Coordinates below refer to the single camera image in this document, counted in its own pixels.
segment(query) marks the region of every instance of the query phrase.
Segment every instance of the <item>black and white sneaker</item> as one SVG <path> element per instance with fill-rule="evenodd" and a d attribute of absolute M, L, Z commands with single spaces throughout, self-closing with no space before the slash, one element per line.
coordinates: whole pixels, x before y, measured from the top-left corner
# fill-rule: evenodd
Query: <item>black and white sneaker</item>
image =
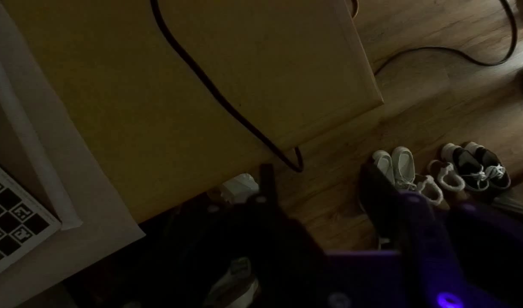
<path fill-rule="evenodd" d="M 484 166 L 492 188 L 508 190 L 511 186 L 511 176 L 492 150 L 477 142 L 468 142 L 465 150 L 470 152 Z"/>
<path fill-rule="evenodd" d="M 446 144 L 441 150 L 441 159 L 455 166 L 457 173 L 465 180 L 467 190 L 486 191 L 489 188 L 484 164 L 480 164 L 467 149 L 457 144 Z"/>

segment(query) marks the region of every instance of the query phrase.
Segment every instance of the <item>beige panel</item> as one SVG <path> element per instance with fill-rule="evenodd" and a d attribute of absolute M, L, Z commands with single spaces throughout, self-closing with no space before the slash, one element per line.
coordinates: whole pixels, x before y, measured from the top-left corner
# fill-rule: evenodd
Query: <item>beige panel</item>
<path fill-rule="evenodd" d="M 139 221 L 270 157 L 168 46 L 149 2 L 4 3 Z M 282 147 L 381 101 L 340 0 L 161 7 L 229 101 Z"/>

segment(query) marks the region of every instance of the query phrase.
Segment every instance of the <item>shoelace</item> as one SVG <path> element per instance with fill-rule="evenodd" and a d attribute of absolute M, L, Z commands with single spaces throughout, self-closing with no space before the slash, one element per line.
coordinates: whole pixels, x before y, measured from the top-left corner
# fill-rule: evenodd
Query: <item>shoelace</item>
<path fill-rule="evenodd" d="M 480 169 L 477 173 L 465 174 L 463 178 L 474 178 L 477 185 L 480 186 L 480 183 L 487 180 L 487 174 L 484 169 Z"/>
<path fill-rule="evenodd" d="M 503 164 L 486 168 L 487 178 L 504 178 L 506 168 Z"/>
<path fill-rule="evenodd" d="M 465 190 L 465 181 L 455 171 L 453 162 L 443 162 L 439 159 L 433 159 L 427 166 L 427 173 L 434 174 L 438 185 L 445 190 L 451 190 L 451 191 Z"/>
<path fill-rule="evenodd" d="M 397 186 L 398 190 L 405 190 L 405 191 L 417 191 L 417 185 L 415 185 L 415 183 L 404 181 L 404 180 L 398 180 L 398 181 L 395 183 L 395 186 Z"/>

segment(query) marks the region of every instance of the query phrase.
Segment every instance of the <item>black cable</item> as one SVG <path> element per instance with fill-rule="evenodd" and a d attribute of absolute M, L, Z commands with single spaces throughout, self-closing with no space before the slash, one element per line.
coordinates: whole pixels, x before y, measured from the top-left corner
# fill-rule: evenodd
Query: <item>black cable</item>
<path fill-rule="evenodd" d="M 472 58 L 470 55 L 467 55 L 460 49 L 453 49 L 453 48 L 446 48 L 446 46 L 421 46 L 421 48 L 410 48 L 410 49 L 405 49 L 405 51 L 400 51 L 400 53 L 390 56 L 388 60 L 383 61 L 383 65 L 378 67 L 378 70 L 374 73 L 380 75 L 381 70 L 385 70 L 392 61 L 395 61 L 397 58 L 400 58 L 404 55 L 417 53 L 417 51 L 424 51 L 424 49 L 451 53 L 451 55 L 465 58 L 470 63 L 480 65 L 480 67 L 498 67 L 498 65 L 508 61 L 513 56 L 513 53 L 516 49 L 516 44 L 518 44 L 518 24 L 516 24 L 513 8 L 508 3 L 508 0 L 501 0 L 501 5 L 504 8 L 506 17 L 508 17 L 510 26 L 511 26 L 511 44 L 508 48 L 508 53 L 501 60 L 498 60 L 498 61 L 480 61 L 480 60 L 475 60 L 475 58 Z"/>
<path fill-rule="evenodd" d="M 351 5 L 352 5 L 351 17 L 356 19 L 359 15 L 361 3 L 359 3 L 359 0 L 351 0 Z"/>
<path fill-rule="evenodd" d="M 200 79 L 200 82 L 209 89 L 209 92 L 214 96 L 214 99 L 234 118 L 238 120 L 246 130 L 250 130 L 255 137 L 258 137 L 265 147 L 269 147 L 284 164 L 287 164 L 296 173 L 301 173 L 303 156 L 299 147 L 294 147 L 296 152 L 296 162 L 292 162 L 286 154 L 267 137 L 263 135 L 248 118 L 245 118 L 227 99 L 226 96 L 216 87 L 216 84 L 210 80 L 210 77 L 205 73 L 205 70 L 192 58 L 192 55 L 178 43 L 178 39 L 173 36 L 169 27 L 164 22 L 164 17 L 159 8 L 159 0 L 151 0 L 152 14 L 157 22 L 157 27 L 164 39 L 173 46 L 173 49 L 180 55 L 180 58 L 195 72 L 195 75 Z"/>

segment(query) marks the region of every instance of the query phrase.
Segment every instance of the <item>purple light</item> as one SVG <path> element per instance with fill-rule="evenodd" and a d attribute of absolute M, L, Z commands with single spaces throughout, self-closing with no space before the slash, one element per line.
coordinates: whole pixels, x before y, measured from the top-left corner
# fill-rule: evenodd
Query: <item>purple light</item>
<path fill-rule="evenodd" d="M 438 306 L 439 308 L 463 308 L 463 301 L 453 292 L 439 292 Z"/>

